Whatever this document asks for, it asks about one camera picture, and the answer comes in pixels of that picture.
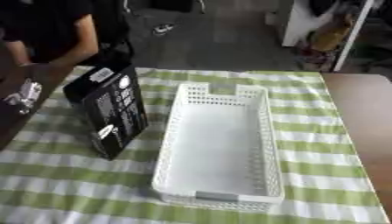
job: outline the striped tablecloth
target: striped tablecloth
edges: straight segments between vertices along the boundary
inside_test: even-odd
[[[61,87],[52,94],[0,153],[0,222],[389,223],[319,73],[138,71],[150,127],[112,162],[83,143]],[[189,208],[151,192],[165,121],[183,81],[269,89],[285,186],[280,206],[268,213]]]

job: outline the black shirt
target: black shirt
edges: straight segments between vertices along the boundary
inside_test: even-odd
[[[23,41],[33,50],[34,62],[54,60],[78,42],[74,23],[92,13],[89,1],[0,0],[3,40]]]

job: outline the basket bottom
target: basket bottom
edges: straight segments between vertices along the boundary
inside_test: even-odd
[[[167,187],[174,192],[204,191],[267,195],[255,186],[252,151],[263,154],[257,113],[247,107],[187,105],[177,123]],[[263,167],[263,161],[257,161]],[[256,175],[263,175],[258,170]]]

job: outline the white plastic basket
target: white plastic basket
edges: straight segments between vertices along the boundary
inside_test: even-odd
[[[268,91],[233,87],[179,86],[152,180],[163,201],[265,212],[283,200]]]

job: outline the shoe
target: shoe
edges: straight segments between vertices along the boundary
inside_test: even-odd
[[[161,24],[156,26],[153,30],[152,33],[155,36],[162,37],[166,35],[166,33],[170,32],[172,29],[174,29],[175,25],[174,24]]]

